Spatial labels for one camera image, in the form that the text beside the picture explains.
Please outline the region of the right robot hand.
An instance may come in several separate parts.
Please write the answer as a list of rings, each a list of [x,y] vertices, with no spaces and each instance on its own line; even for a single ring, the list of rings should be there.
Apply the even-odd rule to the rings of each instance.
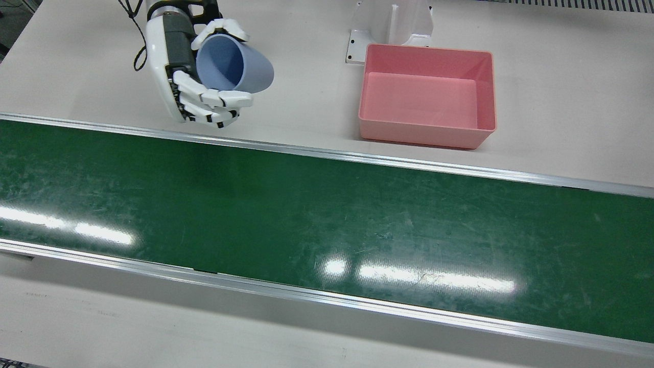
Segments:
[[[230,18],[213,19],[198,34],[180,10],[166,10],[147,21],[147,65],[166,111],[176,123],[224,128],[240,117],[241,109],[254,103],[252,93],[214,89],[199,81],[194,53],[215,34],[225,34],[240,43],[250,39]]]

